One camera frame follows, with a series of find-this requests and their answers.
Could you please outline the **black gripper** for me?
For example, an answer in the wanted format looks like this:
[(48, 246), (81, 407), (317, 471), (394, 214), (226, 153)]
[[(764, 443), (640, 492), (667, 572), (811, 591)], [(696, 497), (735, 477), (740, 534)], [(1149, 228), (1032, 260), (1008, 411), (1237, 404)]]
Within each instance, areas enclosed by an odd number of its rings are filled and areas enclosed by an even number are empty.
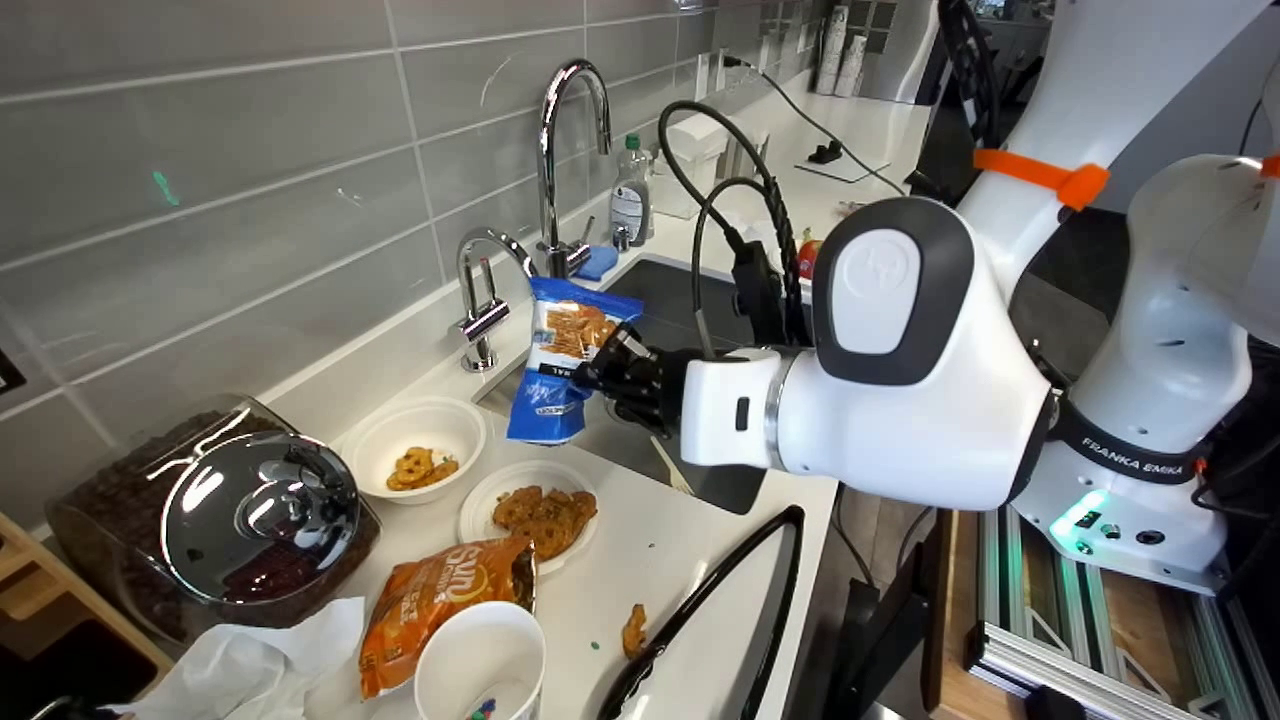
[(568, 374), (568, 380), (604, 391), (620, 419), (676, 432), (689, 364), (693, 353), (653, 348), (634, 324), (620, 324), (594, 362)]

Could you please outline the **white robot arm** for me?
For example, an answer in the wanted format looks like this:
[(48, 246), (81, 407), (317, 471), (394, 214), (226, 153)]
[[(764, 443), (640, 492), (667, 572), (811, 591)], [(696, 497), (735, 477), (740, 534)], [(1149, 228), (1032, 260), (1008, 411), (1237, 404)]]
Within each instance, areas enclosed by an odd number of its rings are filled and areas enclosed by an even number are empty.
[(1008, 509), (1081, 564), (1214, 597), (1230, 520), (1206, 442), (1276, 335), (1276, 167), (1198, 153), (1127, 207), (1127, 276), (1081, 375), (1012, 295), (1053, 225), (1276, 0), (1058, 0), (1015, 128), (958, 203), (872, 200), (833, 225), (780, 348), (661, 353), (620, 330), (576, 380), (667, 430), (696, 467), (828, 477), (930, 509)]

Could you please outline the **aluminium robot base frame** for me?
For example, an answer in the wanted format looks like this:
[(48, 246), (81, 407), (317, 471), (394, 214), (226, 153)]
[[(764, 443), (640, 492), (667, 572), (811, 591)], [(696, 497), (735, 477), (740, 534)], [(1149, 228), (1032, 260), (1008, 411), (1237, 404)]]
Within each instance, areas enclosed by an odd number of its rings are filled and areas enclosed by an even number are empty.
[(1012, 512), (964, 520), (975, 622), (964, 663), (1000, 694), (1048, 688), (1096, 720), (1280, 720), (1237, 599), (1064, 562)]

